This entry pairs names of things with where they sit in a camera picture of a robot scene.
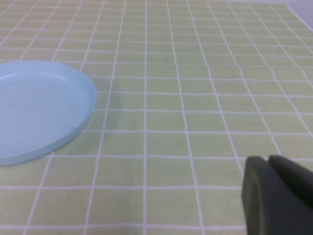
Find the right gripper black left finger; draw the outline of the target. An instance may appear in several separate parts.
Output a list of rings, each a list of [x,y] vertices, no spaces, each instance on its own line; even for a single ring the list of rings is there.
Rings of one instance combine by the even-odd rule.
[[[313,173],[279,155],[246,160],[242,204],[249,235],[311,235]]]

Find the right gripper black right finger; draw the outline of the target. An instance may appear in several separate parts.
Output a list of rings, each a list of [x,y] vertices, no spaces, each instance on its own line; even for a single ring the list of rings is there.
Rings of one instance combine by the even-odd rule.
[[[268,159],[268,210],[286,211],[287,207],[313,208],[313,173],[280,155]]]

